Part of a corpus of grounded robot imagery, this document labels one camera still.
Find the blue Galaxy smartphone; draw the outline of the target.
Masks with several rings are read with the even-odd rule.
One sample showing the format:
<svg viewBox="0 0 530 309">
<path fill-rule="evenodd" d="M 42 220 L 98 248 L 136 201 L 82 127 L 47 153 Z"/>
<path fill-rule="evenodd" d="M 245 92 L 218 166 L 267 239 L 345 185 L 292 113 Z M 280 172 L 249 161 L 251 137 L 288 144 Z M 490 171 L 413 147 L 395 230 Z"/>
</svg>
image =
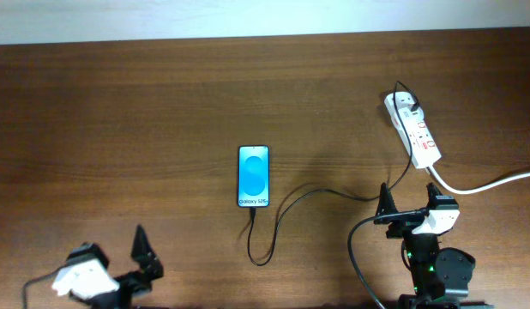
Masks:
<svg viewBox="0 0 530 309">
<path fill-rule="evenodd" d="M 238 149 L 238 206 L 265 208 L 269 200 L 269 147 L 241 146 Z"/>
</svg>

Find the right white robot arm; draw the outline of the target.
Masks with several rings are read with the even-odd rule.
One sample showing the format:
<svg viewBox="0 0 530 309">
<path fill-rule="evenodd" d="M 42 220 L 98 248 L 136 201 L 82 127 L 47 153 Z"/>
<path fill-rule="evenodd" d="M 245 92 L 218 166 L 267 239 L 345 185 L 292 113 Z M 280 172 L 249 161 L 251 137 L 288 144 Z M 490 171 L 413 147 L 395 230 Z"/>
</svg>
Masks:
<svg viewBox="0 0 530 309">
<path fill-rule="evenodd" d="M 402 254 L 407 257 L 414 294 L 403 294 L 400 308 L 490 308 L 484 302 L 466 302 L 469 282 L 476 266 L 475 258 L 453 247 L 442 248 L 439 237 L 450 231 L 459 217 L 454 197 L 427 185 L 428 203 L 421 209 L 400 212 L 390 189 L 381 185 L 376 218 L 373 223 L 386 225 L 386 237 L 401 239 Z"/>
</svg>

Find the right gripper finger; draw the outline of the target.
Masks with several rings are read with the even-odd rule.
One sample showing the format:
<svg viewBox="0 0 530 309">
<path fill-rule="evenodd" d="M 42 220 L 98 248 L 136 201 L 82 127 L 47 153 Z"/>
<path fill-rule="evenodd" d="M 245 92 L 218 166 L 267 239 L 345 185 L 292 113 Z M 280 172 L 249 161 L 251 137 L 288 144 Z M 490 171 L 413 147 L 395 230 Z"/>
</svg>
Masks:
<svg viewBox="0 0 530 309">
<path fill-rule="evenodd" d="M 429 183 L 426 186 L 427 189 L 427 195 L 428 195 L 428 203 L 426 205 L 427 209 L 437 209 L 438 205 L 441 202 L 440 197 L 443 195 L 438 188 L 433 184 Z"/>
<path fill-rule="evenodd" d="M 374 220 L 374 223 L 389 224 L 393 219 L 393 215 L 397 213 L 398 209 L 395 206 L 390 189 L 386 183 L 382 183 L 380 187 L 378 205 L 376 208 L 376 219 Z"/>
</svg>

